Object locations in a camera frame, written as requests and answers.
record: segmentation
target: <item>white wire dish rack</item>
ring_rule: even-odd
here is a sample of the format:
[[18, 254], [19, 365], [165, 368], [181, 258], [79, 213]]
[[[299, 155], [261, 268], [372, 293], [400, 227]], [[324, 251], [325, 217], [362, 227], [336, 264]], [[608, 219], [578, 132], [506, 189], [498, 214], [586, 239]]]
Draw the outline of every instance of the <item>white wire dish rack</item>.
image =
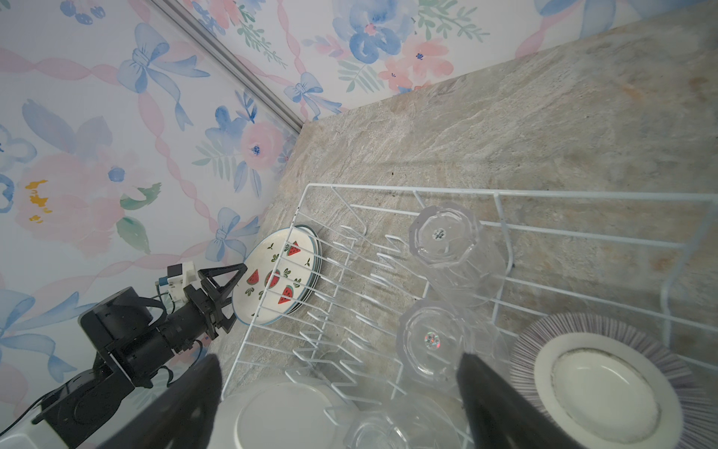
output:
[[[712, 295], [718, 280], [711, 224], [718, 195], [318, 183], [304, 190], [289, 225], [292, 233], [306, 224], [319, 235], [319, 281], [296, 312], [259, 325], [264, 301], [278, 295], [265, 290], [223, 398], [270, 371], [294, 381], [326, 381], [360, 409], [421, 389], [402, 375], [394, 351], [398, 317], [414, 300], [437, 297], [416, 273], [407, 232], [421, 209], [444, 200], [474, 210], [503, 250], [504, 287], [478, 311], [499, 327], [509, 348], [528, 324], [550, 313], [612, 316], [661, 339], [689, 363], [715, 402], [718, 307]], [[280, 263], [293, 262], [282, 252], [275, 269]], [[472, 445], [460, 403], [441, 404], [464, 446]], [[341, 424], [342, 410], [325, 414]]]

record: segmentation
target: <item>floral wallpaper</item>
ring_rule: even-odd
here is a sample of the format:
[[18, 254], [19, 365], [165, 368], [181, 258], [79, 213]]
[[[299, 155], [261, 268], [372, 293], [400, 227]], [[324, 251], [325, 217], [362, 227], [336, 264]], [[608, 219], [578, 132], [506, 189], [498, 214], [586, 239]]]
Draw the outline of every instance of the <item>floral wallpaper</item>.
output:
[[307, 121], [701, 0], [175, 0]]
[[154, 295], [171, 264], [243, 261], [297, 135], [143, 0], [0, 0], [0, 42], [4, 428], [92, 366], [79, 314], [124, 287]]

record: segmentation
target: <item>plate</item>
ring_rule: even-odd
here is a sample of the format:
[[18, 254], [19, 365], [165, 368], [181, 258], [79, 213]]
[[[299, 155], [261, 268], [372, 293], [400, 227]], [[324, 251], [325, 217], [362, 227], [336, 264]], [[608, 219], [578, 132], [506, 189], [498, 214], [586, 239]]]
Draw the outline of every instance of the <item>plate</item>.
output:
[[514, 387], [589, 449], [718, 447], [688, 366], [633, 326], [585, 313], [540, 319], [511, 356]]
[[323, 383], [256, 381], [220, 403], [208, 449], [344, 448], [348, 425], [332, 424], [329, 407], [356, 412]]
[[285, 259], [280, 259], [274, 272], [280, 248], [288, 234], [289, 228], [272, 233], [244, 261], [247, 266], [246, 277], [237, 284], [232, 294], [234, 313], [243, 324], [248, 325], [252, 321], [267, 283], [271, 286], [270, 292], [255, 322], [260, 325], [270, 324], [283, 314], [294, 312], [317, 283], [318, 276], [315, 273], [321, 269], [322, 253], [320, 243], [316, 240], [317, 234], [309, 226], [294, 227], [290, 244], [282, 250]]

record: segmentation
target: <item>clear drinking glass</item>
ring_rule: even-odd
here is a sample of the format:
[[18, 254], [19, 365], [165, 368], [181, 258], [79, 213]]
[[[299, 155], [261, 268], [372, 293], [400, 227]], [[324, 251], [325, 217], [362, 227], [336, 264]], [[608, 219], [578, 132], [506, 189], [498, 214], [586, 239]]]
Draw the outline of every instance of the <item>clear drinking glass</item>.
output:
[[419, 300], [399, 318], [396, 353], [412, 379], [457, 395], [456, 370], [464, 352], [478, 355], [508, 380], [509, 353], [503, 336], [473, 310]]
[[480, 305], [503, 286], [506, 262], [471, 210], [445, 202], [425, 208], [409, 227], [409, 251], [447, 301]]
[[446, 412], [430, 398], [407, 394], [385, 409], [363, 412], [344, 439], [349, 449], [460, 449]]

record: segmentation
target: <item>dish rack wire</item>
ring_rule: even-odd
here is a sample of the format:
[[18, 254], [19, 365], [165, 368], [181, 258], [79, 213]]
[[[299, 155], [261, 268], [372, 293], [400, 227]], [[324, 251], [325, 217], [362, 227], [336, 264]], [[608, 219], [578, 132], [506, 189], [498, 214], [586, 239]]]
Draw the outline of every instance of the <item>dish rack wire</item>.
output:
[[[411, 255], [408, 252], [405, 235], [409, 224], [419, 211], [427, 206], [427, 203], [438, 203], [441, 199], [447, 198], [469, 208], [481, 203], [484, 211], [487, 210], [485, 206], [488, 203], [493, 203], [493, 216], [498, 219], [481, 221], [481, 224], [489, 230], [493, 229], [499, 241], [503, 240], [507, 269], [504, 287], [496, 297], [486, 298], [489, 306], [486, 309], [486, 318], [496, 324], [506, 338], [516, 338], [524, 326], [519, 323], [517, 328], [516, 320], [502, 321], [502, 313], [520, 313], [528, 316], [530, 320], [547, 315], [545, 311], [537, 310], [541, 307], [532, 307], [530, 302], [527, 304], [526, 301], [505, 297], [504, 292], [509, 287], [520, 287], [529, 288], [532, 292], [548, 292], [550, 295], [569, 298], [569, 302], [570, 298], [573, 298], [589, 307], [592, 305], [602, 307], [601, 310], [607, 311], [606, 313], [617, 313], [621, 317], [623, 317], [621, 314], [627, 313], [630, 316], [650, 318], [656, 323], [656, 336], [669, 348], [672, 346], [673, 329], [677, 325], [689, 331], [704, 333], [714, 341], [718, 333], [715, 323], [710, 323], [710, 320], [705, 323], [671, 313], [671, 289], [691, 257], [701, 248], [701, 242], [718, 216], [718, 195], [310, 183], [302, 193], [290, 223], [291, 232], [284, 242], [285, 251], [280, 251], [274, 269], [278, 269], [280, 262], [288, 266], [298, 264], [288, 259], [286, 248], [293, 242], [292, 233], [297, 232], [295, 225], [300, 222], [306, 223], [318, 232], [320, 236], [318, 240], [324, 251], [323, 255], [314, 255], [322, 260], [320, 271], [313, 272], [318, 276], [319, 281], [315, 286], [295, 282], [311, 290], [309, 299], [299, 308], [303, 313], [284, 313], [282, 319], [270, 325], [257, 323], [257, 317], [260, 310], [268, 308], [273, 302], [265, 305], [265, 300], [268, 297], [277, 298], [280, 294], [265, 287], [263, 297], [258, 302], [257, 311], [225, 381], [222, 398], [225, 398], [229, 388], [236, 386], [233, 375], [242, 368], [279, 368], [283, 369], [292, 381], [299, 381], [297, 375], [311, 372], [311, 376], [317, 376], [317, 367], [323, 366], [333, 368], [334, 379], [325, 378], [325, 381], [329, 382], [332, 389], [346, 401], [354, 401], [356, 404], [366, 406], [381, 404], [382, 401], [393, 399], [397, 394], [405, 394], [404, 367], [393, 351], [396, 324], [392, 327], [392, 323], [398, 321], [398, 317], [414, 300], [427, 298], [431, 290], [426, 278], [411, 268]], [[307, 205], [312, 199], [314, 205]], [[594, 203], [599, 207], [606, 202], [628, 205], [688, 203], [691, 207], [697, 205], [702, 208], [702, 218], [700, 214], [696, 215], [698, 218], [695, 220], [695, 230], [685, 241], [642, 239], [635, 235], [568, 231], [554, 227], [516, 224], [507, 218], [505, 202], [517, 200], [578, 201], [585, 208], [591, 208]], [[395, 227], [394, 230], [403, 229], [403, 233], [399, 231], [384, 233], [383, 227], [391, 227], [387, 226], [387, 223], [399, 223], [398, 228]], [[673, 265], [664, 270], [666, 275], [656, 294], [655, 307], [646, 307], [645, 304], [636, 305], [631, 301], [605, 299], [598, 295], [575, 292], [564, 287], [541, 284], [535, 280], [514, 276], [514, 266], [519, 261], [515, 258], [521, 256], [520, 254], [517, 256], [514, 242], [520, 233], [558, 236], [570, 241], [595, 241], [597, 244], [620, 244], [674, 251], [674, 257], [671, 259]], [[307, 254], [313, 252], [312, 249], [301, 246], [299, 249]], [[333, 254], [340, 254], [342, 258], [333, 257]], [[513, 323], [514, 329], [504, 325], [506, 323]], [[331, 334], [337, 336], [340, 341], [331, 338]], [[278, 341], [277, 339], [291, 343], [289, 346], [282, 347], [279, 344], [267, 343]], [[718, 364], [715, 361], [699, 360], [697, 357], [681, 354], [675, 348], [673, 350], [690, 366], [699, 367], [709, 374], [718, 374]], [[275, 354], [283, 360], [282, 363], [271, 362]], [[373, 369], [368, 363], [369, 359], [374, 362], [384, 361], [384, 364], [379, 363], [383, 368]], [[386, 391], [386, 393], [380, 394], [379, 397], [364, 394], [364, 391], [372, 389], [362, 390], [359, 388], [360, 383], [382, 385], [385, 388], [376, 391]], [[340, 410], [328, 407], [325, 414], [336, 425], [341, 424]], [[457, 424], [454, 421], [451, 424], [462, 439], [464, 447], [472, 443], [465, 422]]]

